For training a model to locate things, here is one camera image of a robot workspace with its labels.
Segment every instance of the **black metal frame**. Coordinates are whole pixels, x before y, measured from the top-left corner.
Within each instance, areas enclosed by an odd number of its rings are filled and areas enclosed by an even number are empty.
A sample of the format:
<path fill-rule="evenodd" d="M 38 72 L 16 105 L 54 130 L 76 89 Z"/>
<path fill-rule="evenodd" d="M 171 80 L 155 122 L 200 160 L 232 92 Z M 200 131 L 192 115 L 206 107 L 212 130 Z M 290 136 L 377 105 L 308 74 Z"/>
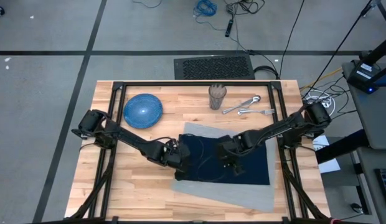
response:
<path fill-rule="evenodd" d="M 122 111 L 124 107 L 124 102 L 125 102 L 125 96 L 126 96 L 126 91 L 128 86 L 208 86 L 213 83 L 222 83 L 224 85 L 233 85 L 233 86 L 265 86 L 268 89 L 268 94 L 270 98 L 270 106 L 272 109 L 275 110 L 275 113 L 272 114 L 273 116 L 273 122 L 278 121 L 278 116 L 277 116 L 277 109 L 276 109 L 276 102 L 275 102 L 275 96 L 273 94 L 273 90 L 276 90 L 278 94 L 278 99 L 280 102 L 280 110 L 283 119 L 287 118 L 287 111 L 286 111 L 286 106 L 285 106 L 285 101 L 283 97 L 283 92 L 281 88 L 281 83 L 280 82 L 233 82 L 233 81 L 226 81 L 226 82 L 220 82 L 220 81 L 196 81 L 196 82 L 184 82 L 184 81 L 171 81 L 171 82 L 114 82 L 113 87 L 112 87 L 112 92 L 111 92 L 111 98 L 110 98 L 110 104 L 108 108 L 108 113 L 111 116 L 113 114 L 113 108 L 115 106 L 115 98 L 116 98 L 116 93 L 118 90 L 121 90 L 121 96 L 120 96 L 120 102 L 118 105 L 118 113 L 116 117 L 116 122 L 117 124 L 121 123 L 122 119 Z M 288 168 L 287 161 L 286 161 L 286 156 L 285 156 L 285 148 L 283 145 L 282 137 L 278 136 L 278 149 L 279 149 L 279 154 L 280 154 L 280 160 L 281 160 L 281 166 L 283 171 L 290 169 Z M 67 221 L 74 221 L 77 218 L 80 219 L 81 222 L 83 223 L 84 220 L 92 222 L 94 220 L 98 221 L 100 220 L 101 222 L 105 220 L 106 217 L 106 212 L 107 212 L 107 206 L 108 206 L 108 200 L 110 196 L 110 189 L 111 189 L 111 179 L 113 175 L 113 168 L 114 168 L 114 162 L 115 162 L 115 156 L 116 156 L 116 146 L 113 149 L 110 150 L 110 158 L 109 158 L 109 163 L 108 167 L 105 171 L 105 173 L 102 175 L 103 171 L 103 166 L 105 163 L 105 154 L 106 154 L 106 149 L 100 149 L 100 156 L 98 160 L 98 167 L 96 170 L 96 176 L 95 176 L 95 186 L 92 190 L 92 193 L 90 196 L 94 195 L 94 199 L 90 200 L 88 202 L 89 205 L 89 213 L 88 213 L 88 219 L 81 219 L 86 212 L 86 209 L 83 210 L 82 213 L 79 213 L 77 216 L 72 216 L 72 219 L 69 219 Z M 295 180 L 297 181 L 298 185 L 302 187 L 301 183 L 301 178 L 299 174 L 299 169 L 298 169 L 298 163 L 296 160 L 296 154 L 294 149 L 289 149 L 289 153 L 291 156 L 291 163 L 292 163 L 292 168 L 293 168 L 293 173 Z M 293 193 L 291 191 L 291 181 L 287 178 L 286 175 L 283 175 L 284 183 L 285 183 L 285 189 L 286 189 L 286 198 L 287 198 L 287 203 L 288 203 L 288 208 L 289 208 L 289 214 L 290 218 L 296 218 L 297 214 L 295 211 L 294 207 L 294 200 L 293 200 Z M 97 203 L 97 195 L 98 192 L 100 191 L 101 187 L 104 185 L 104 181 L 106 181 L 105 185 L 105 193 L 103 195 L 103 201 L 101 205 L 101 210 L 100 210 L 100 216 L 98 218 L 95 218 L 95 210 L 96 210 L 96 203 Z M 299 197 L 299 205 L 301 209 L 301 213 L 303 218 L 308 218 L 308 211 L 305 205 L 304 200 Z M 283 217 L 283 220 L 278 221 L 278 222 L 259 222 L 259 223 L 288 223 L 288 219 L 286 217 Z M 161 222 L 134 222 L 134 223 L 161 223 Z M 172 222 L 173 224 L 178 224 L 178 223 L 191 223 L 191 222 Z"/>

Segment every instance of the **glass cup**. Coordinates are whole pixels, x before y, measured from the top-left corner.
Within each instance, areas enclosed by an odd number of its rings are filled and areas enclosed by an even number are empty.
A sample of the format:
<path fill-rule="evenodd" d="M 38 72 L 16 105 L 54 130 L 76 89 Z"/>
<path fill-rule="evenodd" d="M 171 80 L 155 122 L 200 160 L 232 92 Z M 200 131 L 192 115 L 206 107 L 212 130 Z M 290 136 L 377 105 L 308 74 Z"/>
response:
<path fill-rule="evenodd" d="M 212 84 L 208 89 L 210 95 L 210 108 L 217 110 L 220 108 L 226 95 L 226 87 L 223 84 Z"/>

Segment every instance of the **fork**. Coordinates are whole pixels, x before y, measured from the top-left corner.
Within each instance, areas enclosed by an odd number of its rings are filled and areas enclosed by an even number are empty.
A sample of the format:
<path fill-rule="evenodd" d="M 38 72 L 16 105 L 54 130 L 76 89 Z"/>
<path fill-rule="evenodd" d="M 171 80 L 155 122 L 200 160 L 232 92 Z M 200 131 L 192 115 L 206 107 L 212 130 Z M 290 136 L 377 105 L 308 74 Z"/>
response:
<path fill-rule="evenodd" d="M 275 112 L 275 109 L 270 109 L 270 110 L 248 110 L 248 109 L 240 109 L 237 114 L 242 115 L 244 113 L 261 113 L 263 115 L 269 115 L 273 114 Z"/>

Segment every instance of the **white cable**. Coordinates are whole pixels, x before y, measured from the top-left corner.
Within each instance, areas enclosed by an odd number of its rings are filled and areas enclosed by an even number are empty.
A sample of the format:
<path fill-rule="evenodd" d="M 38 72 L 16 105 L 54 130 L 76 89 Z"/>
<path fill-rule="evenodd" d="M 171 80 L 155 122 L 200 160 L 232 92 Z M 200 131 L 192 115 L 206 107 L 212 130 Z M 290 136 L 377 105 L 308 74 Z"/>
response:
<path fill-rule="evenodd" d="M 311 95 L 312 91 L 322 93 L 322 95 L 312 96 Z M 329 113 L 329 116 L 331 116 L 334 113 L 334 111 L 336 110 L 336 101 L 334 100 L 333 97 L 330 97 L 330 95 L 328 93 L 326 93 L 325 91 L 311 90 L 308 92 L 308 96 L 305 99 L 308 103 L 311 103 L 309 100 L 313 100 L 313 101 L 322 100 L 322 105 L 325 108 L 329 108 L 331 105 L 333 105 L 333 109 L 332 109 L 331 113 Z"/>

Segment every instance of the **blue cable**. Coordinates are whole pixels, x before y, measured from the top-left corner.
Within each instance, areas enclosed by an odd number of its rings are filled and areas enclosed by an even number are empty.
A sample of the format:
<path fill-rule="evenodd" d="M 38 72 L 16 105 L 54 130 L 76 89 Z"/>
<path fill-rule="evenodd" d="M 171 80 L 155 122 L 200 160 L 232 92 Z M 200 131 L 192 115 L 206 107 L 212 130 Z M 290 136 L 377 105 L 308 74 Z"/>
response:
<path fill-rule="evenodd" d="M 194 11 L 200 16 L 213 16 L 217 13 L 217 5 L 210 0 L 200 0 L 194 8 Z"/>

